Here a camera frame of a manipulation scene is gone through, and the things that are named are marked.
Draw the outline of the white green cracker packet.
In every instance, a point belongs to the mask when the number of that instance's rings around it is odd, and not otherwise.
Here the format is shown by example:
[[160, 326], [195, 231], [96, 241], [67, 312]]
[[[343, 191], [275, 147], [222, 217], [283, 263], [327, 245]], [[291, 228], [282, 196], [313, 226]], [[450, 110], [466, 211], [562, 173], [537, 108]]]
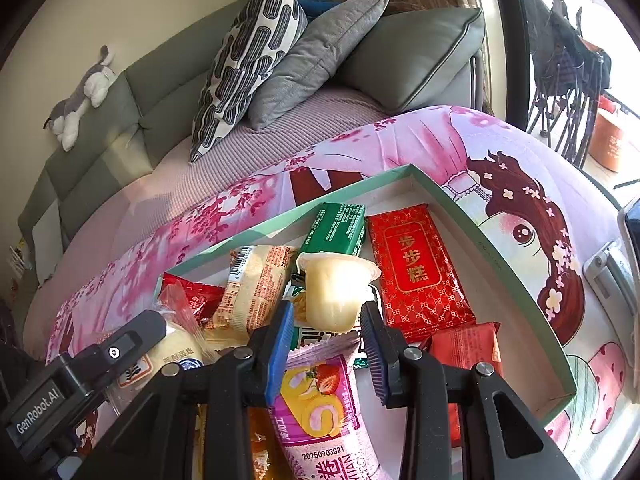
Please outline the white green cracker packet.
[[290, 349], [297, 350], [315, 344], [316, 342], [338, 336], [337, 332], [318, 330], [312, 327], [306, 318], [306, 292], [303, 287], [292, 286], [284, 294], [284, 299], [290, 300], [294, 307], [294, 330]]

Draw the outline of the large red gold snack packet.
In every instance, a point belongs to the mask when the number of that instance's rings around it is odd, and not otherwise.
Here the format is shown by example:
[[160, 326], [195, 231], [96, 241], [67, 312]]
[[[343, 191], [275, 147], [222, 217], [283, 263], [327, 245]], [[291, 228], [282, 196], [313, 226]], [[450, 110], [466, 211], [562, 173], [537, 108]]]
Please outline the large red gold snack packet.
[[420, 344], [440, 330], [476, 322], [427, 205], [374, 214], [367, 230], [382, 272], [387, 326]]

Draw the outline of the pink swiss roll packet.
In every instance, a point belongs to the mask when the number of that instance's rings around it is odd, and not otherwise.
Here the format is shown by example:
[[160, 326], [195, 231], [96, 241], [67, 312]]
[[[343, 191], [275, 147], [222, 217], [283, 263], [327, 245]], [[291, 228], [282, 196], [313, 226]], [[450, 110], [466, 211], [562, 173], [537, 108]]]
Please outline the pink swiss roll packet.
[[288, 352], [269, 410], [296, 479], [386, 479], [361, 414], [353, 330]]

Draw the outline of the clear round bun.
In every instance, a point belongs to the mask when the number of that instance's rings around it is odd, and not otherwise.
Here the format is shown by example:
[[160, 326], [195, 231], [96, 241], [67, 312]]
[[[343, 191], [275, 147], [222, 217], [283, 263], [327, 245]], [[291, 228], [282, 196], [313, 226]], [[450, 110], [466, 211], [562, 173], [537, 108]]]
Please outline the clear round bun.
[[153, 376], [166, 364], [177, 363], [184, 370], [213, 364], [219, 353], [209, 348], [191, 307], [173, 309], [166, 304], [157, 304], [166, 323], [165, 337], [145, 354], [140, 356], [107, 389], [107, 399], [117, 415], [126, 407]]

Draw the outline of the yellow jelly cup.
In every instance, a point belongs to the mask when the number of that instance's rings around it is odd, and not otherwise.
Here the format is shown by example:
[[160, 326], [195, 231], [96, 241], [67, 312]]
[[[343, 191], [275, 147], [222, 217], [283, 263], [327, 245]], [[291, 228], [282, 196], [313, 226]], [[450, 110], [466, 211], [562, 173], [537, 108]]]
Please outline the yellow jelly cup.
[[305, 275], [307, 323], [334, 333], [352, 329], [369, 298], [369, 285], [382, 274], [368, 259], [337, 252], [302, 252], [296, 266]]

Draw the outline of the orange cream bread packet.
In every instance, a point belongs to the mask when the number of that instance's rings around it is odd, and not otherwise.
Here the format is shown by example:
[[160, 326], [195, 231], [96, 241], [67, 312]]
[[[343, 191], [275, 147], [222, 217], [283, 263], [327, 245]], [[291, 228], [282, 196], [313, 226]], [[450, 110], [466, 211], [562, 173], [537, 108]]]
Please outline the orange cream bread packet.
[[241, 246], [231, 253], [229, 277], [220, 303], [204, 326], [204, 338], [227, 348], [245, 344], [269, 323], [296, 255], [285, 245]]

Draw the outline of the dark red snack packet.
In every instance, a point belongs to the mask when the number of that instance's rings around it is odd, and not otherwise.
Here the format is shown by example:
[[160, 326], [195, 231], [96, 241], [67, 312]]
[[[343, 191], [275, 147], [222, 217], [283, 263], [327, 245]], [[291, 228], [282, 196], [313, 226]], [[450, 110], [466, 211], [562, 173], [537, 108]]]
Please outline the dark red snack packet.
[[429, 336], [421, 344], [421, 349], [438, 359], [442, 365], [469, 370], [478, 362], [486, 362], [502, 376], [499, 330], [498, 322], [447, 328]]

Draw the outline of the small red candy packet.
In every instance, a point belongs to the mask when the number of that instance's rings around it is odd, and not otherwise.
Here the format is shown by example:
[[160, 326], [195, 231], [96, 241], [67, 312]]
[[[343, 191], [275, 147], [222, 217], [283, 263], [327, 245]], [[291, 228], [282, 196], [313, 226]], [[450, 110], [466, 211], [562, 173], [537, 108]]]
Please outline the small red candy packet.
[[216, 312], [222, 296], [224, 296], [224, 288], [200, 282], [191, 282], [185, 278], [179, 278], [174, 274], [165, 272], [162, 277], [160, 290], [164, 290], [167, 286], [175, 284], [182, 287], [184, 296], [186, 296], [186, 300], [189, 301], [196, 322], [198, 322], [199, 326], [204, 327]]

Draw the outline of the yellow orange snack packet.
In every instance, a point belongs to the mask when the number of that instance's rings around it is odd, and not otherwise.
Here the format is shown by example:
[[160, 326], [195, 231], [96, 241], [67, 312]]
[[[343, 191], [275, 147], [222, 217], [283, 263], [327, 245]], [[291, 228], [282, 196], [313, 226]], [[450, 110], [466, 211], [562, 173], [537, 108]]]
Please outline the yellow orange snack packet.
[[[288, 466], [282, 452], [269, 412], [265, 408], [248, 408], [247, 416], [254, 478], [293, 479], [291, 467]], [[198, 404], [193, 438], [192, 479], [203, 478], [205, 426], [206, 405]]]

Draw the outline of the dark green snack packet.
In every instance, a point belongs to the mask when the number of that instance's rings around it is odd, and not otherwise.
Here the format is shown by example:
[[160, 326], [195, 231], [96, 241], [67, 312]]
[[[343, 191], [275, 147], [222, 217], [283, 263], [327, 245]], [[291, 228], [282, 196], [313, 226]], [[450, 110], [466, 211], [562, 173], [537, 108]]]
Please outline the dark green snack packet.
[[366, 207], [323, 203], [300, 246], [300, 252], [335, 252], [358, 256], [366, 234]]

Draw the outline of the light grey small pillow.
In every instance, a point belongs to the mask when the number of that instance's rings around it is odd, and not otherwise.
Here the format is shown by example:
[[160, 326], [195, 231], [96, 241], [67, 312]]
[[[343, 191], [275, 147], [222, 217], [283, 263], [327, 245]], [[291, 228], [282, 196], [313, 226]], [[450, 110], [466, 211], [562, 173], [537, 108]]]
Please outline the light grey small pillow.
[[63, 255], [57, 200], [48, 207], [32, 228], [32, 240], [34, 241], [37, 280], [38, 284], [42, 285], [52, 276]]

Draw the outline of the pink sofa cover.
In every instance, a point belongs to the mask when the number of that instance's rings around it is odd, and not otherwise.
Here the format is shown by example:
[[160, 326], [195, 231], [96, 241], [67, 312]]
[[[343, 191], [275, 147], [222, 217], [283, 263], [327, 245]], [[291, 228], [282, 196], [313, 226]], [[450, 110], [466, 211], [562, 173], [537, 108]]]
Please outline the pink sofa cover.
[[52, 278], [29, 306], [24, 349], [43, 359], [63, 302], [164, 224], [258, 170], [385, 116], [368, 96], [349, 88], [329, 88], [317, 91], [265, 129], [239, 125], [197, 162], [190, 162], [189, 143], [181, 141], [150, 174], [109, 198], [75, 234]]

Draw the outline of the pink cartoon print blanket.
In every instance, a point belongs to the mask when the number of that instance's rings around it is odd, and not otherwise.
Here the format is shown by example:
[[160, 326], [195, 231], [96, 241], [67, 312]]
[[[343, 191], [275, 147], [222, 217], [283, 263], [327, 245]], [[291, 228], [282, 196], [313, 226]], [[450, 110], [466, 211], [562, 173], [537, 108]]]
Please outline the pink cartoon print blanket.
[[617, 234], [617, 207], [560, 155], [497, 118], [436, 105], [294, 148], [232, 136], [191, 166], [157, 170], [162, 195], [132, 204], [114, 232], [97, 212], [67, 255], [88, 280], [58, 310], [47, 355], [76, 353], [152, 299], [173, 266], [258, 223], [318, 202], [306, 252], [358, 254], [367, 211], [346, 186], [411, 165], [484, 233], [566, 348], [576, 399], [549, 430], [578, 474], [611, 479], [639, 441], [623, 338], [582, 267]]

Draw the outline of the grey white plush cat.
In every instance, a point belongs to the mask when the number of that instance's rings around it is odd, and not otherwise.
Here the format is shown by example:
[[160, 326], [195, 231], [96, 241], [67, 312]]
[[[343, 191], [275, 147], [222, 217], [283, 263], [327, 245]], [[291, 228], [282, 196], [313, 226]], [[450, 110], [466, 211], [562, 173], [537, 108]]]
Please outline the grey white plush cat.
[[90, 108], [98, 108], [106, 99], [117, 75], [111, 69], [114, 54], [106, 44], [100, 49], [100, 58], [82, 76], [74, 92], [55, 104], [43, 128], [54, 134], [61, 148], [69, 152], [79, 136], [81, 117]]

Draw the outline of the grey sofa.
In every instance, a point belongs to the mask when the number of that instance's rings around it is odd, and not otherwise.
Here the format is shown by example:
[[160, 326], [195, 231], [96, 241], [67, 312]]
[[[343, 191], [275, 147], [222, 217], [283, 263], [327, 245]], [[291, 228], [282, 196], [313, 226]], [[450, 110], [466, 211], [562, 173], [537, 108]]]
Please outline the grey sofa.
[[485, 36], [477, 8], [390, 13], [388, 0], [347, 0], [312, 18], [299, 2], [285, 10], [296, 40], [267, 67], [265, 26], [243, 48], [253, 67], [235, 74], [220, 62], [238, 44], [240, 18], [252, 0], [209, 14], [165, 41], [128, 70], [112, 75], [99, 105], [72, 112], [52, 108], [44, 124], [56, 130], [73, 117], [79, 136], [47, 160], [18, 218], [25, 238], [44, 212], [58, 206], [61, 234], [70, 240], [108, 198], [152, 169], [190, 136], [202, 96], [239, 105], [256, 131], [268, 129], [328, 80], [355, 88], [388, 112], [439, 103], [445, 96], [480, 102], [480, 74], [471, 70]]

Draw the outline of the grey cushion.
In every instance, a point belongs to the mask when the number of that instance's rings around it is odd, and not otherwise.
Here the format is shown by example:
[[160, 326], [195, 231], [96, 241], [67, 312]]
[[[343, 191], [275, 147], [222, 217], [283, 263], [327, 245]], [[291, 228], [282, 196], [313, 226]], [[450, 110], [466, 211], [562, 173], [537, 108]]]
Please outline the grey cushion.
[[346, 0], [315, 18], [255, 92], [247, 116], [254, 130], [270, 126], [309, 99], [371, 31], [390, 0]]

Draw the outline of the black white patterned pillow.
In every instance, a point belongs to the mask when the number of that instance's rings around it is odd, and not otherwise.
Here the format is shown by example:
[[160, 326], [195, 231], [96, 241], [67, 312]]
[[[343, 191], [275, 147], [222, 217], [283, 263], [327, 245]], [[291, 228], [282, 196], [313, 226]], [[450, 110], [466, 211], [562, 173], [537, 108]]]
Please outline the black white patterned pillow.
[[192, 120], [190, 162], [228, 136], [306, 26], [297, 0], [247, 0], [205, 78]]

